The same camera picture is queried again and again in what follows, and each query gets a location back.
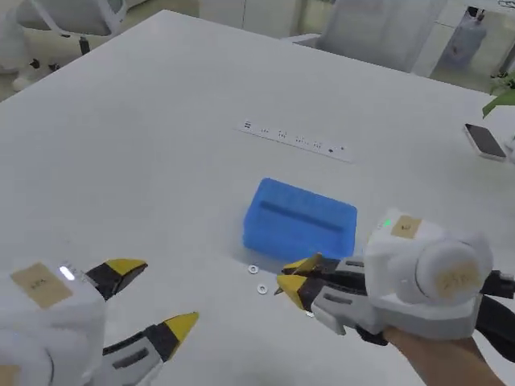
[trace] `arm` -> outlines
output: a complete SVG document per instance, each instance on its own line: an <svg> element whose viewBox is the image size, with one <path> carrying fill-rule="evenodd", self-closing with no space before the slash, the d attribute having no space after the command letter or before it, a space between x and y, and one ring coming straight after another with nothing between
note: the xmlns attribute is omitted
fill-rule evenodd
<svg viewBox="0 0 515 386"><path fill-rule="evenodd" d="M474 339L438 342L389 328L385 338L427 386L505 386L487 365Z"/></svg>

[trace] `power strip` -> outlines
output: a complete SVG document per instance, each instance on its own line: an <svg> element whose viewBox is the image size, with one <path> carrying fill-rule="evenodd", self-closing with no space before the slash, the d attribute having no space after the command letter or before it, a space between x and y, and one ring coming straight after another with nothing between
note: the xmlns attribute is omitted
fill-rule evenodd
<svg viewBox="0 0 515 386"><path fill-rule="evenodd" d="M347 146L336 144L335 142L313 140L302 134L293 133L291 131L286 132L285 130L272 129L265 126L260 127L251 121L245 121L237 130L255 135L256 137L311 151L312 153L322 154L339 161L352 162L351 154Z"/></svg>

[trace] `blue box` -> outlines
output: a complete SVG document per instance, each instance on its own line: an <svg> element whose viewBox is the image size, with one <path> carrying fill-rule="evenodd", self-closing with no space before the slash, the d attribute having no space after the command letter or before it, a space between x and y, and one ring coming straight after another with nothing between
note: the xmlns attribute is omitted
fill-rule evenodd
<svg viewBox="0 0 515 386"><path fill-rule="evenodd" d="M354 253L357 209L273 179L259 184L243 225L243 245L291 263L320 252Z"/></svg>

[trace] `black phone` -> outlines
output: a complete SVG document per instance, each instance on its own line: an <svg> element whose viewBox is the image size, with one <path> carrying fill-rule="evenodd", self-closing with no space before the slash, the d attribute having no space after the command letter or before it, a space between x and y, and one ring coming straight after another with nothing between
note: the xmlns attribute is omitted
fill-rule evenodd
<svg viewBox="0 0 515 386"><path fill-rule="evenodd" d="M497 161L506 159L506 153L486 127L466 124L465 132L480 156L496 159Z"/></svg>

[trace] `small washer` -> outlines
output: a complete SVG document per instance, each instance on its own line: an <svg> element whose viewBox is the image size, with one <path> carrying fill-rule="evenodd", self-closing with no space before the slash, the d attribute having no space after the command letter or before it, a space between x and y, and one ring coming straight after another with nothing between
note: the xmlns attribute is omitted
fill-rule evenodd
<svg viewBox="0 0 515 386"><path fill-rule="evenodd" d="M257 286L257 291L261 294L261 295L264 295L268 292L268 288L266 288L266 285L264 284L260 284Z"/></svg>
<svg viewBox="0 0 515 386"><path fill-rule="evenodd" d="M259 272L259 267L257 265L249 265L249 272L255 275Z"/></svg>

